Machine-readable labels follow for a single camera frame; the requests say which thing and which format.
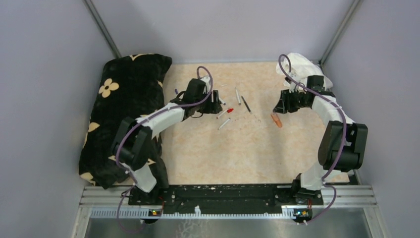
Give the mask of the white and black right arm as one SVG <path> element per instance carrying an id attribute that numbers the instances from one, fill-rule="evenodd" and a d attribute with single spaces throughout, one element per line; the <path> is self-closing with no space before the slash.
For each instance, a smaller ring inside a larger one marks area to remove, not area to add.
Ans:
<path id="1" fill-rule="evenodd" d="M 311 91 L 282 90 L 273 112 L 287 114 L 310 108 L 325 125 L 317 159 L 306 172 L 292 182 L 290 197 L 304 204 L 320 190 L 324 182 L 340 173 L 359 169 L 364 160 L 368 127 L 349 118 L 325 87 L 324 77 L 311 75 L 305 84 Z"/>

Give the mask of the orange highlighter pen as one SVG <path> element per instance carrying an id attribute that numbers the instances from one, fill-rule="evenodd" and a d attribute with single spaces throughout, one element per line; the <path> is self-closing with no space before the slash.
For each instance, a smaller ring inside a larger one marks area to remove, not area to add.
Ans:
<path id="1" fill-rule="evenodd" d="M 277 125 L 277 127 L 282 128 L 283 125 L 277 113 L 271 113 L 270 116 L 274 123 Z"/>

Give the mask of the white crumpled cloth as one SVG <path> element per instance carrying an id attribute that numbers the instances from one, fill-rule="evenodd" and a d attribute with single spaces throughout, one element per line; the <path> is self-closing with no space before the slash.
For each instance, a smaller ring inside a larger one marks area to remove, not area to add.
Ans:
<path id="1" fill-rule="evenodd" d="M 307 92 L 310 76 L 321 77 L 321 91 L 329 92 L 333 87 L 332 81 L 323 74 L 321 68 L 299 53 L 282 54 L 278 58 L 276 72 L 285 77 L 283 85 L 290 93 Z"/>

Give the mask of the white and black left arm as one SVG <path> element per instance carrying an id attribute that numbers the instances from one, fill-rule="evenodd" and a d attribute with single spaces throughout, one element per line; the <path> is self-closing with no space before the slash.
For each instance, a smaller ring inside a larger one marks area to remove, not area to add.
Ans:
<path id="1" fill-rule="evenodd" d="M 147 205 L 158 201 L 155 189 L 158 181 L 149 165 L 152 139 L 176 123 L 185 121 L 195 113 L 218 114 L 221 103 L 218 92 L 213 89 L 210 76 L 193 78 L 187 89 L 180 92 L 163 108 L 145 117 L 125 118 L 111 145 L 116 164 L 123 168 L 134 181 L 140 192 L 140 199 Z"/>

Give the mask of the thin black pen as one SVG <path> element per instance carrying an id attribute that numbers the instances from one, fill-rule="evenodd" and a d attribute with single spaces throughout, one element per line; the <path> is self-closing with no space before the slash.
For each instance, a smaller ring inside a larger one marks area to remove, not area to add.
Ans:
<path id="1" fill-rule="evenodd" d="M 252 111 L 251 111 L 251 109 L 250 109 L 250 107 L 249 107 L 248 103 L 246 102 L 245 98 L 244 98 L 243 96 L 241 96 L 241 98 L 242 98 L 242 101 L 243 101 L 243 103 L 244 103 L 245 107 L 247 108 L 248 112 L 249 112 L 250 114 L 252 114 Z"/>

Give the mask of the black floral blanket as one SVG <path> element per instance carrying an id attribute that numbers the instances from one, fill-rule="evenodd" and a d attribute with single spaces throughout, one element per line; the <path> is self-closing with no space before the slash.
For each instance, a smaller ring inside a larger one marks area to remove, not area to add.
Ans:
<path id="1" fill-rule="evenodd" d="M 128 55 L 108 61 L 89 118 L 79 159 L 79 175 L 108 189 L 129 178 L 111 152 L 126 117 L 147 116 L 164 106 L 163 82 L 172 58 L 161 54 Z"/>

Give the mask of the white marker pen lower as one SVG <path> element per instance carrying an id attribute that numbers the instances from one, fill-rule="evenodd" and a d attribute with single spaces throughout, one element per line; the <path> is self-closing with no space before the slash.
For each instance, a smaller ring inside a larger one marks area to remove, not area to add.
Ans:
<path id="1" fill-rule="evenodd" d="M 231 121 L 231 118 L 226 119 L 218 128 L 218 130 L 221 130 L 227 123 Z"/>

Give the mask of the aluminium corner post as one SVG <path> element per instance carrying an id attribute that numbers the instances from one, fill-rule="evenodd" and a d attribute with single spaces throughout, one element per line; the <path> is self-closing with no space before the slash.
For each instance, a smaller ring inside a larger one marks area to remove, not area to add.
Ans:
<path id="1" fill-rule="evenodd" d="M 113 37 L 111 36 L 104 20 L 102 19 L 99 11 L 97 10 L 94 2 L 92 0 L 82 0 L 85 4 L 87 10 L 89 11 L 90 15 L 92 16 L 95 24 L 97 25 L 101 35 L 103 36 L 105 42 L 107 43 L 109 49 L 111 50 L 113 56 L 115 58 L 121 58 L 120 50 L 118 49 Z"/>
<path id="2" fill-rule="evenodd" d="M 340 24 L 338 25 L 338 28 L 336 29 L 331 41 L 327 45 L 322 57 L 318 61 L 318 65 L 321 69 L 325 66 L 327 63 L 329 57 L 331 56 L 333 50 L 335 49 L 338 41 L 346 31 L 347 27 L 349 26 L 352 18 L 360 8 L 364 1 L 363 0 L 353 0 L 351 2 L 351 5 L 349 6 L 347 12 L 345 13 L 343 19 L 341 20 Z"/>

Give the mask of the aluminium corner post left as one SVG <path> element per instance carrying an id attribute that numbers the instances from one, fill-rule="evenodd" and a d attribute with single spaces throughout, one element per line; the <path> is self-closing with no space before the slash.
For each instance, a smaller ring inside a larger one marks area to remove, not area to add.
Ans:
<path id="1" fill-rule="evenodd" d="M 115 58 L 121 58 L 120 50 L 118 49 L 113 37 L 111 36 L 104 20 L 102 19 L 99 11 L 97 10 L 94 2 L 92 0 L 82 0 L 85 4 L 87 10 L 89 11 L 90 15 L 92 16 L 95 24 L 97 25 L 101 35 L 103 36 L 105 42 L 107 43 L 109 49 L 111 50 L 113 56 Z"/>

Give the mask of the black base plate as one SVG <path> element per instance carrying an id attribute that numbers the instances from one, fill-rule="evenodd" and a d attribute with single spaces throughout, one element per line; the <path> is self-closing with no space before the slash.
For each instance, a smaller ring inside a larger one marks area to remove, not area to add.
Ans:
<path id="1" fill-rule="evenodd" d="M 283 206 L 322 205 L 321 191 L 314 196 L 296 196 L 292 184 L 200 184 L 170 185 L 154 188 L 150 193 L 134 188 L 128 196 L 129 205 L 156 205 L 163 213 L 193 213 L 199 207 L 205 214 L 270 214 L 282 213 Z"/>

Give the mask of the white red-cap marker pen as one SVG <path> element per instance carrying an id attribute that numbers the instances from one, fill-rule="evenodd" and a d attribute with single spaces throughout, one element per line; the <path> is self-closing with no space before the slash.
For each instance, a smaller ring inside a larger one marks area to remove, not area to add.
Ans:
<path id="1" fill-rule="evenodd" d="M 221 118 L 224 114 L 228 114 L 228 113 L 231 113 L 233 111 L 233 108 L 228 108 L 228 109 L 226 109 L 226 110 L 224 110 L 224 111 L 222 111 L 221 113 L 219 113 L 218 115 L 217 115 L 217 119 L 219 119 L 219 118 Z"/>

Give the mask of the aluminium corner post right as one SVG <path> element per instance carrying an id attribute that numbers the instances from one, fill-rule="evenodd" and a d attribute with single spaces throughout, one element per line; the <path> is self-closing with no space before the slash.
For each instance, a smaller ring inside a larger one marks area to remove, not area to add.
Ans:
<path id="1" fill-rule="evenodd" d="M 335 49 L 338 41 L 346 31 L 347 27 L 349 26 L 352 18 L 360 8 L 364 1 L 363 0 L 353 0 L 351 2 L 351 5 L 349 6 L 347 12 L 345 13 L 343 19 L 341 20 L 340 24 L 338 25 L 338 28 L 336 29 L 331 41 L 327 45 L 322 57 L 318 61 L 318 65 L 321 69 L 325 66 L 327 63 L 329 57 L 331 56 L 333 50 Z"/>

